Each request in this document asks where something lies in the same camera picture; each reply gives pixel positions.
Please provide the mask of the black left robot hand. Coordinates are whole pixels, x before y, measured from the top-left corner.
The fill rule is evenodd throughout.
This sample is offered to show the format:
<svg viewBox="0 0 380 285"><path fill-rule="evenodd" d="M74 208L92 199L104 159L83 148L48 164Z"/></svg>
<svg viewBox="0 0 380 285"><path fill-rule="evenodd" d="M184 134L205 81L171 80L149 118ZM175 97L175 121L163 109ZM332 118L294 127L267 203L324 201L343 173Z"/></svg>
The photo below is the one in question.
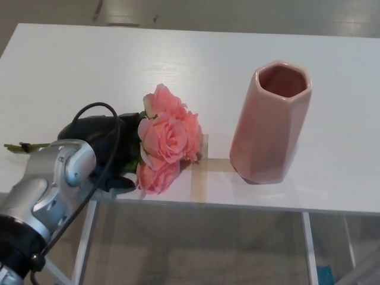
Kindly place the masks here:
<svg viewBox="0 0 380 285"><path fill-rule="evenodd" d="M140 160L140 139L137 134L140 120L139 113L119 115L121 128L119 144L113 162L99 185L102 191L117 189L122 193L128 193L136 189L135 182L124 175L135 173ZM89 143L95 152L97 166L88 179L91 183L95 183L111 155L115 135L114 117L89 116L78 119L74 126L67 125L58 134L58 139L78 139Z"/></svg>

